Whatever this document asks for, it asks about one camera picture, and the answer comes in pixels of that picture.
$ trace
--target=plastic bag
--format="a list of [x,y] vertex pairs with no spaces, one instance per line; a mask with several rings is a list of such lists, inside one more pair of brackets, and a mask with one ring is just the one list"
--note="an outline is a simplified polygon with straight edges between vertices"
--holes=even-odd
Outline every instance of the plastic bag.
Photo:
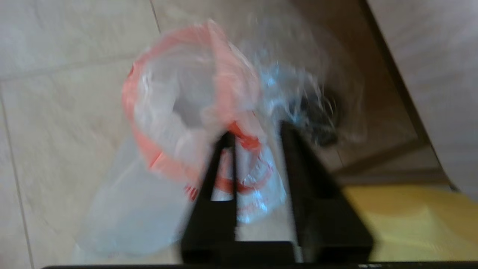
[[311,28],[288,1],[254,1],[228,28],[256,67],[259,111],[294,123],[316,145],[360,142],[366,136],[363,78],[340,43]]
[[[91,205],[73,262],[148,255],[177,240],[225,131],[238,138],[238,220],[252,222],[282,204],[285,189],[253,112],[259,98],[254,68],[213,21],[166,34],[144,53],[123,88],[134,139]],[[215,201],[232,198],[230,162],[224,151]]]
[[190,205],[185,184],[149,172],[132,136],[119,149],[86,216],[74,264],[152,254],[176,241]]
[[[230,173],[224,153],[223,176]],[[248,223],[285,201],[285,190],[268,146],[259,156],[239,150],[238,219]],[[255,179],[268,177],[268,180]],[[231,187],[217,184],[212,200],[232,198]],[[119,149],[106,181],[98,190],[77,236],[72,263],[90,264],[156,253],[181,237],[197,189],[152,173],[132,136]]]
[[[227,130],[235,134],[244,164],[239,191],[254,201],[248,204],[252,209],[239,209],[239,220],[250,222],[285,196],[253,112],[260,94],[255,69],[209,20],[166,34],[143,54],[124,84],[123,106],[149,169],[193,187],[200,183],[212,144]],[[268,181],[279,188],[267,190]],[[216,186],[231,193],[230,182],[223,173]]]

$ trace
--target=black object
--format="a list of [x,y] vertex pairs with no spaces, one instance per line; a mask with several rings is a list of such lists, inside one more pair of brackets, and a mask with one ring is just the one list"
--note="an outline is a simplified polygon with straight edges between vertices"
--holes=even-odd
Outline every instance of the black object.
[[297,241],[304,261],[368,261],[372,236],[332,176],[291,124],[282,124],[281,137]]
[[[233,198],[211,201],[222,150],[230,148],[233,160]],[[181,240],[184,263],[216,265],[293,264],[291,242],[235,241],[237,226],[237,159],[235,137],[226,133],[217,142],[203,186]]]
[[310,92],[313,93],[289,104],[290,122],[315,145],[336,144],[337,128],[343,113],[340,98],[329,87],[324,87],[320,98],[314,91]]
[[[290,123],[281,137],[297,241],[305,263],[295,263],[291,242],[237,242],[237,165],[234,135],[216,144],[203,186],[181,240],[182,265],[51,266],[44,269],[474,269],[478,262],[368,263],[373,240],[340,188]],[[233,199],[211,201],[220,154],[233,155]]]

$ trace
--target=tile grout line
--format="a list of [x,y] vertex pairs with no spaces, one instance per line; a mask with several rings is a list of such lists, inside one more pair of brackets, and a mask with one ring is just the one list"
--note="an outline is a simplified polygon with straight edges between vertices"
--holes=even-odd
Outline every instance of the tile grout line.
[[154,20],[156,21],[156,27],[158,27],[158,31],[161,34],[161,28],[159,27],[158,17],[156,16],[156,10],[154,9],[152,0],[150,0],[150,4],[151,4],[152,13],[154,15]]
[[56,73],[56,72],[60,72],[60,71],[69,71],[69,70],[73,70],[75,68],[84,68],[84,67],[89,67],[89,66],[94,66],[94,65],[110,64],[110,63],[114,63],[115,61],[121,61],[121,60],[124,60],[124,59],[136,57],[136,56],[138,56],[138,54],[139,53],[122,54],[122,55],[117,55],[117,56],[109,56],[109,57],[105,57],[105,58],[100,58],[98,60],[92,60],[92,61],[88,61],[88,62],[78,62],[78,63],[65,64],[65,65],[57,66],[57,67],[37,69],[37,70],[33,70],[33,71],[27,71],[27,72],[24,72],[24,73],[20,73],[18,75],[3,77],[3,78],[0,78],[0,80],[2,82],[8,82],[8,81],[17,80],[17,79],[34,78],[34,77],[44,76],[44,75],[48,75],[48,74]]
[[5,109],[5,102],[3,101],[3,91],[2,88],[0,88],[0,104],[2,107],[2,112],[3,112],[3,121],[5,122],[5,129],[7,133],[7,142],[8,146],[10,147],[10,158],[11,158],[11,166],[13,168],[13,177],[15,178],[15,185],[17,187],[17,196],[18,196],[18,203],[20,206],[20,213],[22,215],[22,220],[23,220],[23,232],[25,233],[25,240],[27,241],[27,250],[28,250],[28,258],[30,260],[30,267],[34,269],[33,267],[33,254],[32,254],[32,247],[30,245],[30,236],[28,235],[28,229],[27,229],[27,221],[25,218],[25,210],[23,208],[23,200],[22,200],[22,194],[20,192],[20,183],[18,181],[18,175],[17,175],[17,167],[15,165],[15,158],[13,157],[13,147],[11,145],[11,136],[10,136],[10,130],[8,127],[8,121],[7,121],[7,111]]

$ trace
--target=yellow object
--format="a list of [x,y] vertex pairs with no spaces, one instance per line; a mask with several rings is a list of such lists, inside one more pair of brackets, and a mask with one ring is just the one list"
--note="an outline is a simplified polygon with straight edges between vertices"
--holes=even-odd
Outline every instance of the yellow object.
[[420,186],[347,187],[375,238],[371,261],[478,260],[478,203]]

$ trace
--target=tile floor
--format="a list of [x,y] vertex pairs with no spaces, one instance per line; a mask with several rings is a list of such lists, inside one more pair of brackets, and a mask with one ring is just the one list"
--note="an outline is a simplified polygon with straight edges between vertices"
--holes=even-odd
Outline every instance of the tile floor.
[[[129,129],[120,94],[133,60],[160,30],[209,17],[227,27],[244,1],[0,1],[0,269],[70,262]],[[130,262],[175,261],[168,249]]]

